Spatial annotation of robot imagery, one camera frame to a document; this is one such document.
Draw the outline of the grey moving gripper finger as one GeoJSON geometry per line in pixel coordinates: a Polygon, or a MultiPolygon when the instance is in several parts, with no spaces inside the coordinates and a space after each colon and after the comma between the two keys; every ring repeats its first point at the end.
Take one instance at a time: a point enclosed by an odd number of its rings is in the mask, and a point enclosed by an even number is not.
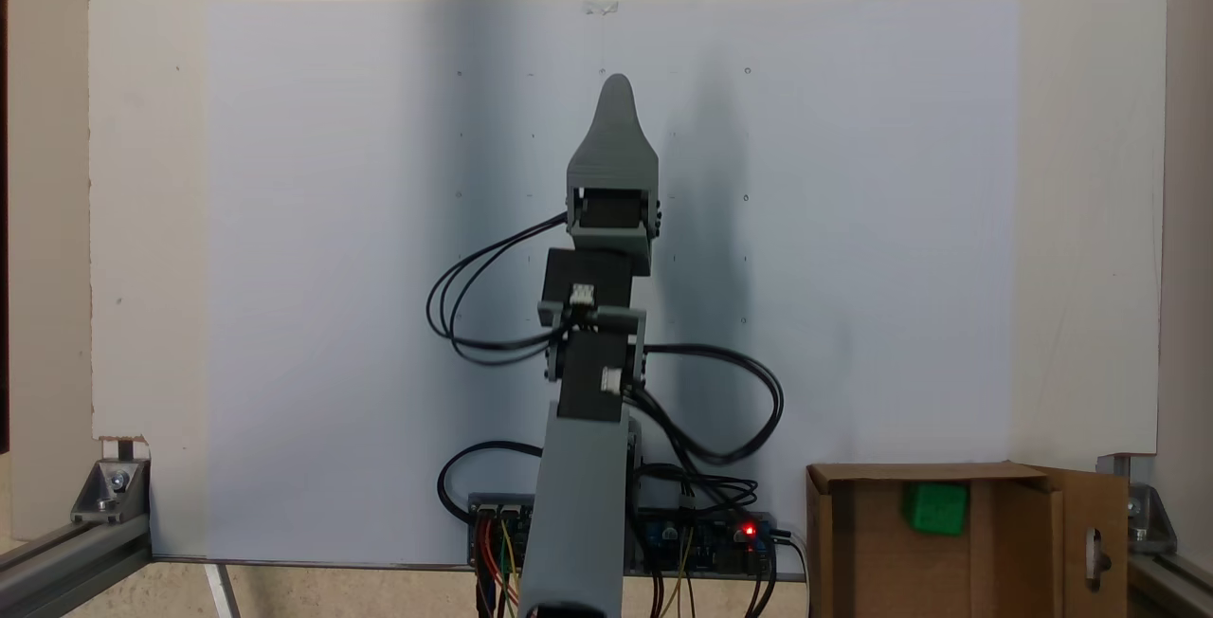
{"type": "Polygon", "coordinates": [[[656,202],[656,237],[660,234],[660,163],[640,125],[633,85],[623,74],[602,83],[588,134],[573,151],[565,170],[566,212],[573,188],[621,188],[647,191],[656,202]]]}

